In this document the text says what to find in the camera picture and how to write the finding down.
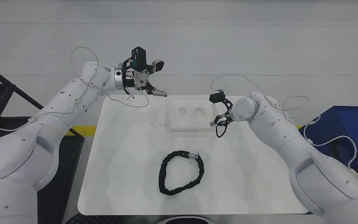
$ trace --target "gray floor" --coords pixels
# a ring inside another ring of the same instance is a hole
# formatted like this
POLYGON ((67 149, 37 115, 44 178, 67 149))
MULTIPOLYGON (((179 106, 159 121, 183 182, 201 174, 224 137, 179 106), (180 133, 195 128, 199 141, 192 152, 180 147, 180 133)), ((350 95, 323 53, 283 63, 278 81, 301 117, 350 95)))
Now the gray floor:
MULTIPOLYGON (((78 162, 70 198, 68 201, 64 223, 78 213, 77 201, 86 171, 88 158, 91 152, 93 137, 87 137, 83 144, 81 157, 78 162)), ((152 224, 167 218, 168 216, 126 216, 125 224, 152 224)), ((306 214, 233 214, 205 216, 224 224, 322 224, 321 218, 306 214)))

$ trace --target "cable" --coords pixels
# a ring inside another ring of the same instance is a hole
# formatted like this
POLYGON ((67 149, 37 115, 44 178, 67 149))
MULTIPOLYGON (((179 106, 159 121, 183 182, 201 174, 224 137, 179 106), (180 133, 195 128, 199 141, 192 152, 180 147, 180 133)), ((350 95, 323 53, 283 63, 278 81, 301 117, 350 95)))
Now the cable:
POLYGON ((296 98, 296 97, 305 98, 305 99, 307 99, 307 101, 306 101, 306 103, 304 103, 304 104, 302 104, 302 105, 300 105, 300 106, 297 106, 297 107, 295 107, 295 108, 281 109, 281 108, 277 107, 274 103, 272 103, 272 102, 267 98, 266 94, 263 92, 263 90, 262 90, 257 84, 255 84, 253 81, 249 80, 246 76, 243 76, 242 74, 236 74, 236 73, 222 74, 221 76, 216 77, 216 78, 211 82, 210 88, 211 88, 212 90, 214 90, 214 91, 219 91, 219 92, 220 92, 220 90, 215 90, 215 89, 213 89, 213 83, 214 83, 217 79, 219 79, 219 78, 221 78, 221 77, 223 77, 223 76, 229 76, 229 75, 232 75, 232 76, 241 76, 241 77, 245 78, 247 81, 249 81, 250 83, 254 84, 254 85, 261 91, 261 93, 263 94, 264 98, 271 104, 271 106, 272 106, 273 108, 277 109, 277 110, 281 110, 281 111, 295 110, 295 109, 298 109, 298 108, 300 108, 300 107, 302 107, 302 106, 305 106, 305 105, 308 104, 308 102, 309 102, 309 98, 308 98, 308 97, 305 97, 305 96, 291 96, 291 97, 286 98, 285 101, 286 101, 287 99, 296 98))
POLYGON ((27 122, 26 124, 24 124, 24 125, 22 125, 22 126, 20 126, 20 127, 18 127, 18 128, 15 128, 15 129, 13 129, 13 130, 8 130, 8 129, 3 129, 3 128, 0 128, 0 130, 3 130, 4 132, 14 132, 14 131, 16 131, 16 130, 19 130, 19 129, 21 129, 21 128, 24 128, 25 126, 28 126, 30 124, 30 122, 27 122))
MULTIPOLYGON (((74 69, 73 63, 72 63, 72 54, 73 54, 73 52, 74 52, 75 50, 77 50, 77 49, 79 49, 79 48, 83 48, 83 49, 90 50, 90 51, 92 52, 92 54, 96 57, 96 60, 97 60, 97 69, 96 69, 96 72, 94 73, 94 75, 92 76, 92 78, 89 80, 89 83, 91 83, 92 79, 93 79, 94 76, 97 74, 97 72, 98 72, 98 67, 99 67, 99 64, 100 64, 100 63, 99 63, 99 61, 98 61, 98 56, 97 56, 97 54, 96 54, 93 50, 91 50, 90 48, 86 48, 85 46, 79 46, 79 47, 77 47, 77 48, 75 48, 75 49, 72 50, 71 55, 70 55, 70 63, 71 63, 72 71, 73 71, 73 73, 76 75, 76 77, 77 77, 79 80, 81 80, 83 83, 85 83, 85 84, 87 85, 87 88, 86 88, 85 92, 82 94, 82 96, 83 96, 83 95, 86 93, 88 87, 90 87, 90 84, 87 83, 87 82, 85 82, 84 80, 82 80, 82 79, 79 77, 79 75, 77 74, 76 70, 74 69)), ((97 88, 97 89, 99 89, 100 91, 104 91, 104 90, 98 88, 97 86, 94 86, 94 88, 97 88)), ((106 94, 111 100, 120 102, 121 104, 126 105, 126 106, 130 106, 130 107, 132 107, 132 108, 143 108, 143 107, 149 105, 149 99, 148 99, 148 97, 146 96, 146 94, 144 94, 143 90, 141 90, 141 92, 142 92, 142 94, 147 98, 147 104, 145 104, 144 106, 132 106, 132 105, 126 104, 126 103, 124 103, 124 102, 122 102, 122 101, 120 101, 120 100, 115 100, 115 99, 111 98, 111 96, 108 94, 108 92, 106 92, 106 91, 104 91, 104 92, 105 92, 105 94, 106 94)))
POLYGON ((77 77, 81 82, 83 82, 84 84, 87 85, 87 87, 86 87, 86 89, 84 90, 83 94, 82 94, 78 99, 76 99, 76 103, 75 103, 75 106, 73 107, 73 110, 72 110, 71 112, 66 112, 66 113, 62 113, 62 112, 44 112, 43 114, 39 114, 39 115, 37 115, 37 116, 31 117, 31 118, 29 119, 29 122, 27 122, 26 124, 24 124, 24 125, 22 125, 22 126, 16 128, 16 129, 9 130, 9 129, 0 128, 0 130, 5 131, 5 132, 14 132, 14 131, 19 130, 19 129, 21 129, 21 128, 27 126, 27 125, 29 125, 30 123, 32 123, 32 122, 30 122, 30 120, 35 120, 35 119, 37 119, 38 117, 43 116, 43 115, 46 115, 46 114, 63 114, 63 115, 71 114, 71 113, 73 113, 73 112, 75 111, 77 105, 81 102, 82 97, 85 95, 85 93, 87 92, 87 90, 88 90, 89 87, 91 87, 91 88, 97 88, 97 89, 99 89, 100 91, 105 92, 105 94, 106 94, 111 100, 120 102, 121 104, 126 105, 126 106, 130 106, 130 107, 132 107, 132 108, 143 108, 143 107, 149 105, 149 99, 148 99, 147 95, 143 92, 143 90, 141 90, 141 92, 142 92, 142 94, 147 98, 147 104, 145 104, 145 105, 143 105, 143 106, 132 106, 132 105, 126 104, 126 103, 124 103, 124 102, 122 102, 122 101, 120 101, 120 100, 113 99, 113 98, 108 94, 108 92, 106 92, 106 91, 104 91, 104 90, 98 88, 97 86, 90 86, 91 81, 93 80, 93 78, 94 78, 94 77, 96 76, 96 74, 98 73, 98 69, 99 69, 99 67, 100 67, 100 62, 99 62, 99 60, 98 60, 98 56, 97 56, 97 54, 96 54, 92 49, 87 48, 87 47, 85 47, 85 46, 79 46, 79 47, 77 47, 77 48, 75 48, 75 49, 72 50, 72 52, 71 52, 71 54, 70 54, 70 56, 69 56, 69 60, 70 60, 70 64, 71 64, 71 68, 72 68, 73 73, 76 75, 76 77, 77 77), (88 83, 85 82, 84 80, 82 80, 82 79, 80 78, 80 76, 77 74, 76 70, 74 69, 73 63, 72 63, 72 55, 73 55, 73 53, 74 53, 77 49, 80 49, 80 48, 87 49, 87 50, 91 51, 92 54, 95 56, 96 61, 97 61, 96 71, 95 71, 95 73, 93 74, 93 76, 91 77, 91 79, 89 80, 88 83))
POLYGON ((350 137, 348 137, 348 136, 338 136, 338 137, 332 138, 331 140, 329 140, 329 141, 327 141, 327 142, 324 142, 324 143, 322 143, 322 144, 314 144, 311 139, 307 138, 307 136, 306 136, 307 126, 316 123, 317 121, 320 120, 320 118, 321 118, 321 116, 318 116, 316 120, 312 120, 311 122, 307 123, 307 124, 304 126, 304 128, 303 128, 303 137, 304 137, 312 146, 316 146, 316 147, 324 146, 325 144, 329 144, 329 143, 331 143, 331 142, 333 142, 333 141, 335 141, 335 140, 337 140, 337 139, 339 139, 339 138, 347 138, 347 139, 349 139, 349 140, 352 142, 353 148, 354 148, 353 158, 352 158, 352 159, 348 162, 348 164, 347 164, 348 168, 351 169, 351 164, 352 164, 352 162, 353 162, 353 161, 356 159, 356 157, 357 157, 357 147, 356 147, 356 144, 354 143, 354 141, 353 141, 350 137))
POLYGON ((216 124, 216 126, 215 126, 215 132, 216 132, 216 136, 218 137, 218 138, 221 138, 225 133, 226 133, 226 130, 228 129, 228 126, 226 125, 225 126, 225 129, 224 129, 224 132, 221 134, 221 135, 219 135, 219 133, 218 133, 218 124, 216 124))

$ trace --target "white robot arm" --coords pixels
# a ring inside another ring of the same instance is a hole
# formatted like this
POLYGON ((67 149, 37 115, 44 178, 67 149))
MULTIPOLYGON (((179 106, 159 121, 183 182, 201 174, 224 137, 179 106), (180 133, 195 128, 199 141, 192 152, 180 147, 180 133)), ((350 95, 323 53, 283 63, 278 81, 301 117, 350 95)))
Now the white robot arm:
POLYGON ((86 63, 81 80, 70 81, 26 125, 0 138, 0 223, 37 223, 37 191, 57 171, 60 142, 100 95, 115 90, 131 95, 128 87, 135 87, 166 96, 148 82, 150 74, 163 68, 163 61, 147 65, 145 50, 137 47, 123 66, 86 63))
MULTIPOLYGON (((221 102, 225 95, 219 100, 214 98, 210 101, 221 102)), ((210 123, 212 126, 247 121, 258 139, 286 162, 292 190, 307 209, 323 217, 325 224, 358 223, 356 173, 320 153, 303 138, 276 100, 253 92, 234 105, 227 104, 227 108, 225 114, 210 123)))

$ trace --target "blue bin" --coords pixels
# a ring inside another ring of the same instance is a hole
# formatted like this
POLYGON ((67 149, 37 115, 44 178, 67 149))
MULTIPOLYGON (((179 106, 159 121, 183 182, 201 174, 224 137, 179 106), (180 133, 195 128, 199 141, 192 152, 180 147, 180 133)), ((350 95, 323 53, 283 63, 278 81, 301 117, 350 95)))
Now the blue bin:
MULTIPOLYGON (((304 127, 299 131, 303 135, 304 127)), ((358 107, 357 106, 333 106, 321 114, 321 118, 315 124, 306 129, 307 138, 314 144, 321 144, 337 136, 349 136, 358 143, 358 107)), ((339 138, 324 146, 316 147, 320 152, 331 156, 347 165, 354 155, 354 147, 347 138, 339 138)), ((355 159, 351 168, 358 170, 358 160, 355 159)))

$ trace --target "black frame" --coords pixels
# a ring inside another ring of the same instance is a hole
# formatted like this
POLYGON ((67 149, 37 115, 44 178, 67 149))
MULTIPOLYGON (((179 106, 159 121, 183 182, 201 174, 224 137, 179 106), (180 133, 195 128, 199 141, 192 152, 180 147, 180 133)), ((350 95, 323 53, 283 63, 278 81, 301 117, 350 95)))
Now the black frame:
MULTIPOLYGON (((31 96, 29 96, 28 94, 26 94, 25 92, 20 90, 15 84, 10 82, 7 78, 2 76, 1 74, 0 74, 0 82, 2 83, 2 84, 0 84, 0 90, 3 91, 3 94, 0 95, 0 115, 4 111, 7 103, 9 102, 9 100, 14 92, 19 94, 22 98, 27 100, 29 103, 31 103, 33 106, 37 107, 38 109, 41 110, 42 108, 44 108, 39 102, 34 100, 34 98, 32 98, 31 96)), ((82 141, 86 140, 86 138, 84 136, 80 135, 78 132, 76 132, 72 128, 69 131, 71 133, 73 133, 75 136, 77 136, 78 138, 82 139, 82 141)))

